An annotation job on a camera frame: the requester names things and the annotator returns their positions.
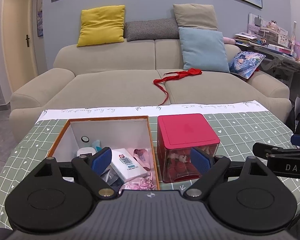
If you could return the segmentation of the grey textured cushion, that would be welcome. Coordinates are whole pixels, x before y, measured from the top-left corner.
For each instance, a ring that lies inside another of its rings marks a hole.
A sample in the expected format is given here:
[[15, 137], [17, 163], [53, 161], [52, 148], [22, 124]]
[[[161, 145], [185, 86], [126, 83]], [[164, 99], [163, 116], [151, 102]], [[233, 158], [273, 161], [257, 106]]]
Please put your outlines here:
[[125, 36], [128, 42], [136, 40], [179, 39], [178, 25], [174, 18], [126, 23]]

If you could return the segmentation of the pink fabric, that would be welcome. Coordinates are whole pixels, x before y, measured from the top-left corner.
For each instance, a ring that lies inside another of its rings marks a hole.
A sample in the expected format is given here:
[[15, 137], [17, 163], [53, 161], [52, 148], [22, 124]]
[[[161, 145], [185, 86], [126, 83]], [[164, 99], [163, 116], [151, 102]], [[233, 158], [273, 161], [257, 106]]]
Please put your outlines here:
[[122, 190], [150, 191], [155, 189], [151, 172], [151, 156], [146, 149], [124, 149], [119, 160], [125, 166], [120, 171]]

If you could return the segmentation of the yellow cushion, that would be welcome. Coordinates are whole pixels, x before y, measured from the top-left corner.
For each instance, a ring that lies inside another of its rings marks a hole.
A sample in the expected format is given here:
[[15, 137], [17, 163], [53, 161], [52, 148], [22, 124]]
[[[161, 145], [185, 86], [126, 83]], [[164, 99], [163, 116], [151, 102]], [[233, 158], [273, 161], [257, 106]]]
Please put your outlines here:
[[123, 42], [125, 6], [111, 5], [81, 11], [78, 47]]

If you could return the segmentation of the cluttered white desk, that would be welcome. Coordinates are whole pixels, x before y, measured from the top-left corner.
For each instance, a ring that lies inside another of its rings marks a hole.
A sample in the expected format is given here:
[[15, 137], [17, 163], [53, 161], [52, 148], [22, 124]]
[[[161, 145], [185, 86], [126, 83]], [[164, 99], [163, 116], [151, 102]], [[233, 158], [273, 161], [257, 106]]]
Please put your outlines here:
[[287, 85], [292, 99], [300, 97], [300, 42], [295, 39], [295, 32], [296, 22], [289, 35], [276, 21], [266, 21], [250, 13], [247, 32], [234, 35], [242, 50], [266, 56], [259, 69]]

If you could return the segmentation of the light blue cushion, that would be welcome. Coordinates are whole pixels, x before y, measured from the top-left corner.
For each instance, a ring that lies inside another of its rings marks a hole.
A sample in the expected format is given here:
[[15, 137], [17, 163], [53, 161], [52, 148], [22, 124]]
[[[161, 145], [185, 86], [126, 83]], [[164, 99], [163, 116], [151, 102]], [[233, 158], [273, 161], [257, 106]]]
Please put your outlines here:
[[223, 34], [215, 30], [179, 28], [183, 69], [229, 73]]

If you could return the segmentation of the anime print pillow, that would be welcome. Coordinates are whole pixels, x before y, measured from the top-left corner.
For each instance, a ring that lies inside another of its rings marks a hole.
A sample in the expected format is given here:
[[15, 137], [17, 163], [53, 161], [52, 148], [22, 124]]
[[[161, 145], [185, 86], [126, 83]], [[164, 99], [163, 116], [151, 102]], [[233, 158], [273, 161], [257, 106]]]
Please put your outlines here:
[[261, 53], [242, 51], [230, 61], [230, 73], [247, 80], [253, 75], [265, 58], [266, 55]]

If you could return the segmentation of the red lidded clear box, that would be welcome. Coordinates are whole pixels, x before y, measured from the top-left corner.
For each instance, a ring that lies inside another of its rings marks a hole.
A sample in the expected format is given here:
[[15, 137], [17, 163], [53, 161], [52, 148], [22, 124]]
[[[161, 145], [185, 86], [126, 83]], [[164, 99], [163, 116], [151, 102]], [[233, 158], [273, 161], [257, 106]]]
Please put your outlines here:
[[215, 155], [220, 139], [202, 114], [161, 115], [157, 122], [157, 156], [162, 181], [198, 179], [191, 148]]

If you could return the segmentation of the beige cushion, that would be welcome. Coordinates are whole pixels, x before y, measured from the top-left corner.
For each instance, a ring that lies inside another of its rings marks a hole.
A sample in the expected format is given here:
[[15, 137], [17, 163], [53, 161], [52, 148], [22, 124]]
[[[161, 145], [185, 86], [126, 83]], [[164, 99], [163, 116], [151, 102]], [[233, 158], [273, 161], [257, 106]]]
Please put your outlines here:
[[213, 5], [210, 4], [173, 4], [178, 27], [218, 30], [218, 22]]

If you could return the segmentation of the grey cloth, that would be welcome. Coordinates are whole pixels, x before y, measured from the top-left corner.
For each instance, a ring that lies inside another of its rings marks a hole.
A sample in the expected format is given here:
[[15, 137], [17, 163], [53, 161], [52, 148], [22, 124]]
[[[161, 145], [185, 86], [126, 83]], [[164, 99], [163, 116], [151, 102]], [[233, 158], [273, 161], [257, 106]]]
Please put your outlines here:
[[123, 182], [121, 180], [121, 178], [117, 175], [117, 173], [109, 168], [107, 170], [105, 170], [102, 174], [101, 174], [101, 178], [110, 186], [112, 187], [121, 187], [123, 185]]

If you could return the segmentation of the beige sofa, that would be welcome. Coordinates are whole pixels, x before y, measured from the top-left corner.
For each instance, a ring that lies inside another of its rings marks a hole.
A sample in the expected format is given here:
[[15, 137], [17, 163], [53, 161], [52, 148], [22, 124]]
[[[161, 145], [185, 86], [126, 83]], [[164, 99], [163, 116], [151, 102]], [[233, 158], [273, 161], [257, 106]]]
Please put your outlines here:
[[62, 48], [52, 69], [11, 96], [10, 124], [21, 141], [46, 109], [156, 106], [179, 103], [219, 104], [256, 100], [281, 121], [292, 104], [289, 88], [262, 71], [244, 81], [230, 73], [168, 81], [155, 79], [183, 68], [179, 40], [143, 40]]

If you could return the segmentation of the white tissue pack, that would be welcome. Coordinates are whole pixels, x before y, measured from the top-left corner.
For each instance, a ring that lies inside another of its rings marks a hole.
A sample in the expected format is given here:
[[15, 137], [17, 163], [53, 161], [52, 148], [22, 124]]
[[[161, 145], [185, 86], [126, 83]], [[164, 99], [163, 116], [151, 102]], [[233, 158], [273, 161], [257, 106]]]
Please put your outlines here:
[[125, 148], [111, 149], [111, 151], [112, 159], [110, 165], [124, 183], [138, 177], [147, 176], [148, 172]]

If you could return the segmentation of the blue wall poster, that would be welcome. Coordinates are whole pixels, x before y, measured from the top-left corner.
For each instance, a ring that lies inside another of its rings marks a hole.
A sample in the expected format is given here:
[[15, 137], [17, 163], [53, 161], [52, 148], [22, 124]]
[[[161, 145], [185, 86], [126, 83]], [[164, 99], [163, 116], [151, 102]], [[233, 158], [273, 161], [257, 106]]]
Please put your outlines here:
[[43, 0], [37, 0], [37, 35], [43, 36]]

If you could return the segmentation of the red ribbon cloth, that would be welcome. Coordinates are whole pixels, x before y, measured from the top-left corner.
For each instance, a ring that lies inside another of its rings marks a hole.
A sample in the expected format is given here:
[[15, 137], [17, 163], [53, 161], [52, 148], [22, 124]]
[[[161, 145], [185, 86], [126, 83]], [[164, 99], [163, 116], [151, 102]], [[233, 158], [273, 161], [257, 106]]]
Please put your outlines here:
[[166, 83], [168, 81], [177, 81], [180, 79], [183, 79], [188, 76], [196, 76], [201, 75], [202, 70], [190, 68], [189, 70], [182, 70], [182, 71], [176, 71], [176, 72], [168, 72], [164, 73], [164, 77], [161, 79], [154, 79], [153, 84], [158, 87], [162, 92], [165, 94], [165, 99], [160, 104], [162, 106], [168, 99], [169, 99], [169, 92], [161, 85], [162, 83]]

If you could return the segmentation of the cream door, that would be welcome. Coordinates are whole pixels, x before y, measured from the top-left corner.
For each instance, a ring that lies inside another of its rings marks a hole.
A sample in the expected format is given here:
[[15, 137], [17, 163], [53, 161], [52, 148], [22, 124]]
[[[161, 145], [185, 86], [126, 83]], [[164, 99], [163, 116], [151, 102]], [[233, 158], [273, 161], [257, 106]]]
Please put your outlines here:
[[32, 0], [3, 0], [2, 49], [10, 89], [38, 76], [32, 33]]

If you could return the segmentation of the orange rimmed white box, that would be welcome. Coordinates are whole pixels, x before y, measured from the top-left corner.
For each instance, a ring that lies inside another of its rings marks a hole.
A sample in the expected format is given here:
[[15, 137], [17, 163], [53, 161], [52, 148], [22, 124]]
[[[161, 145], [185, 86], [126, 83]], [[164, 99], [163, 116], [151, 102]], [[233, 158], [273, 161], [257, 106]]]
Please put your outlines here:
[[111, 149], [147, 149], [151, 154], [151, 173], [155, 189], [160, 189], [155, 150], [148, 116], [69, 119], [59, 132], [48, 157], [71, 161], [80, 148], [96, 140]]

